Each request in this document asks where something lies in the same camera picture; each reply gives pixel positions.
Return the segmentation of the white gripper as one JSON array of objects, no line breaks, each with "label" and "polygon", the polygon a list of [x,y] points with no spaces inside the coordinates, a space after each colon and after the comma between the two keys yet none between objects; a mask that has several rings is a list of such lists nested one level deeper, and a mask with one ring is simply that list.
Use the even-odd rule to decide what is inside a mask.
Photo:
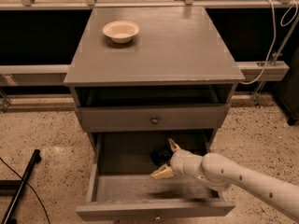
[{"label": "white gripper", "polygon": [[201,166],[203,157],[194,155],[190,151],[180,149],[180,146],[172,139],[168,139],[170,148],[175,152],[170,160],[170,165],[164,164],[150,174],[155,180],[167,179],[176,175],[184,175],[203,180],[205,177]]}]

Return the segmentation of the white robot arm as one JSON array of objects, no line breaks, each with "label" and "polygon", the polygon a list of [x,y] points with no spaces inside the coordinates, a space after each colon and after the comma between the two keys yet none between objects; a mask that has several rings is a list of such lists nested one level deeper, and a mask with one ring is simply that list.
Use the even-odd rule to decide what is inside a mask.
[{"label": "white robot arm", "polygon": [[153,179],[189,176],[216,191],[224,191],[233,184],[299,222],[298,186],[246,168],[221,154],[195,155],[182,149],[171,138],[168,142],[173,152],[170,164],[154,171],[150,175]]}]

